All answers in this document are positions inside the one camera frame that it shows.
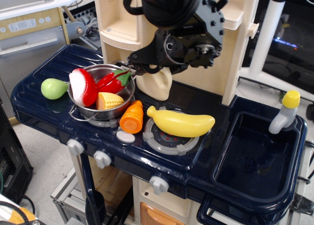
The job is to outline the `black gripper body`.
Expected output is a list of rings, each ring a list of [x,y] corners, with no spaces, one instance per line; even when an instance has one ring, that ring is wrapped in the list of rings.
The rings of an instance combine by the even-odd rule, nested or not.
[[[189,66],[208,68],[221,53],[221,45],[205,34],[176,37],[168,30],[158,29],[152,42],[128,56],[128,62],[168,67],[171,74],[181,73]]]

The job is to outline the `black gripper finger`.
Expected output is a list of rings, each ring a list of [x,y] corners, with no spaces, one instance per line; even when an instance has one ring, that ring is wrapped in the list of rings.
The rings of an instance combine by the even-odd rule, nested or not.
[[[166,68],[165,66],[153,65],[149,64],[146,66],[146,72],[149,74],[156,74],[160,72],[162,69]]]
[[[145,66],[143,64],[129,61],[128,66],[135,71],[136,75],[144,75],[146,73]]]

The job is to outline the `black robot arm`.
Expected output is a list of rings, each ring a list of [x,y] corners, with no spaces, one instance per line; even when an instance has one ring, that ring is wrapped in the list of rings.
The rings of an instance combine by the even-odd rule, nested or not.
[[[212,67],[222,50],[228,0],[123,0],[126,11],[143,15],[157,27],[152,42],[130,54],[137,75],[169,68],[181,73],[189,66]]]

